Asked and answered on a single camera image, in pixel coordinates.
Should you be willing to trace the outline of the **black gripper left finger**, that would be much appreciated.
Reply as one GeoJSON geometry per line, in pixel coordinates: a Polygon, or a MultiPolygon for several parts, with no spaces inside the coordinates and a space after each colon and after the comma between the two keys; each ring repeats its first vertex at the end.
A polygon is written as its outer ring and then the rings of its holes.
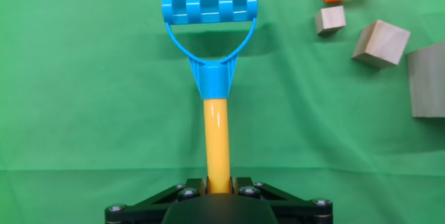
{"type": "Polygon", "coordinates": [[[187,179],[135,205],[113,204],[104,210],[105,223],[162,223],[167,210],[181,201],[208,193],[203,179],[187,179]]]}

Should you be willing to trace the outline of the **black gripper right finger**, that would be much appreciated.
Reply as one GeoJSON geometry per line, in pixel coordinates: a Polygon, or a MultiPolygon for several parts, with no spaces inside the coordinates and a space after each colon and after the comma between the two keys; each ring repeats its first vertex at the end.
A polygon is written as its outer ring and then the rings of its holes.
{"type": "Polygon", "coordinates": [[[333,224],[333,203],[326,198],[303,200],[250,177],[231,179],[232,193],[253,199],[261,206],[249,207],[264,214],[266,223],[333,224]]]}

